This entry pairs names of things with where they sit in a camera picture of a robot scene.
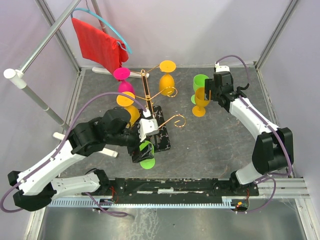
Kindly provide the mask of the green wine glass front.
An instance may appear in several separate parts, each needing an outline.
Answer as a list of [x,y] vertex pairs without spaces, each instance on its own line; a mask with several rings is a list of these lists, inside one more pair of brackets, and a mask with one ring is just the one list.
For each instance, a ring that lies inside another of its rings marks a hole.
[[150,141],[146,140],[140,144],[139,150],[141,153],[145,150],[150,150],[147,152],[146,159],[140,162],[141,167],[146,170],[153,168],[156,163],[154,145]]

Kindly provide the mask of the orange wine glass front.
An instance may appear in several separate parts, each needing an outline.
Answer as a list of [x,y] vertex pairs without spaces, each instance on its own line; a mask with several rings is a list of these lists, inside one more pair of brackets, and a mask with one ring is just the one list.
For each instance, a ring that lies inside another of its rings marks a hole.
[[159,69],[164,72],[159,80],[159,91],[162,95],[170,97],[175,91],[175,80],[171,73],[176,70],[176,64],[171,60],[164,60],[160,63]]

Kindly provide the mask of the pink wine glass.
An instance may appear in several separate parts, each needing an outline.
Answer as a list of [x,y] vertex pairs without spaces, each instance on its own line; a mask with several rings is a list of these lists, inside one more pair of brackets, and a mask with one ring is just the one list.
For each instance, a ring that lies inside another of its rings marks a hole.
[[131,71],[126,67],[119,67],[113,72],[113,76],[120,84],[118,86],[118,92],[130,92],[135,94],[135,89],[131,83],[127,82],[127,78],[130,77]]

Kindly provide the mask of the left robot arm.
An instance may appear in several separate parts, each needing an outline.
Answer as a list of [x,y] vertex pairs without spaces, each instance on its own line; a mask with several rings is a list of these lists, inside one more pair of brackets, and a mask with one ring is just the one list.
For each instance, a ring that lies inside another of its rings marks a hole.
[[25,171],[11,171],[8,181],[17,189],[13,194],[15,206],[33,212],[65,196],[106,195],[111,184],[104,170],[96,169],[69,178],[59,178],[58,175],[93,153],[102,151],[105,145],[126,147],[134,163],[152,159],[153,147],[146,139],[158,133],[157,120],[149,110],[132,127],[128,126],[130,119],[130,113],[122,107],[109,109],[102,117],[77,124],[65,142],[33,167]]

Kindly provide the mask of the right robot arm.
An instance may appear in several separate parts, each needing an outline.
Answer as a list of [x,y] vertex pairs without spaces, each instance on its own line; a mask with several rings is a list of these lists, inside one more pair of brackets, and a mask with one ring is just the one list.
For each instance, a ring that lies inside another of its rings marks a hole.
[[280,170],[287,169],[284,176],[292,173],[294,163],[293,133],[281,128],[263,116],[244,94],[247,87],[234,87],[230,71],[213,74],[204,82],[204,98],[217,102],[236,117],[255,139],[251,163],[234,172],[235,179],[229,182],[229,191],[236,196],[247,190],[247,184],[259,183],[273,176],[281,176]]

